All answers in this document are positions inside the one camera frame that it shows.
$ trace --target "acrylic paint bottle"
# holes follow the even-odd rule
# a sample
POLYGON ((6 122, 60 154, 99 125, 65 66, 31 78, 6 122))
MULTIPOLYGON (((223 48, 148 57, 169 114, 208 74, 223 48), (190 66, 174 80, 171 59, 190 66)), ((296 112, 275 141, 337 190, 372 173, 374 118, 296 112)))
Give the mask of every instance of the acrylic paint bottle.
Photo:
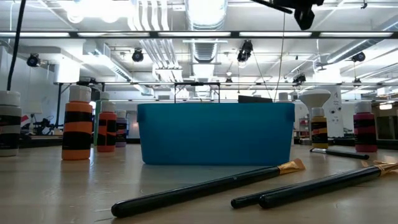
POLYGON ((355 104, 354 134, 357 152, 377 152, 376 125, 371 102, 355 104))
POLYGON ((328 125, 322 107, 312 108, 311 137, 312 147, 320 149, 329 147, 328 125))
POLYGON ((116 105, 110 101, 101 103, 98 120, 98 152, 114 152, 116 147, 116 105))
POLYGON ((109 93, 99 93, 99 100, 95 101, 95 120, 94 120, 94 145, 97 145, 98 138, 98 120, 100 119, 101 104, 104 101, 109 101, 109 93))
POLYGON ((65 105, 63 125, 62 159, 82 160, 90 158, 93 107, 91 88, 74 85, 70 87, 69 103, 65 105))
POLYGON ((116 147, 126 147, 127 119, 125 110, 117 110, 116 116, 116 147))
POLYGON ((21 94, 0 91, 0 157, 18 154, 21 133, 21 94))

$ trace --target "wooden table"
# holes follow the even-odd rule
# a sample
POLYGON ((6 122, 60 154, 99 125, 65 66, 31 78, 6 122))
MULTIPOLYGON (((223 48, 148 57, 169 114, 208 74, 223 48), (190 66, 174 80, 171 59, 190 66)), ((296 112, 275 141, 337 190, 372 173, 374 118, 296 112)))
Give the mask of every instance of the wooden table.
MULTIPOLYGON (((352 147, 333 149, 353 150, 352 147)), ((140 145, 114 154, 92 153, 87 161, 61 161, 60 147, 21 149, 0 158, 0 223, 396 223, 398 176, 387 175, 337 192, 271 210, 233 210, 234 197, 362 167, 361 161, 310 154, 294 146, 307 170, 240 189, 181 203, 125 219, 114 219, 113 203, 211 180, 258 167, 148 166, 140 145)), ((398 151, 380 150, 372 159, 395 162, 398 151)))

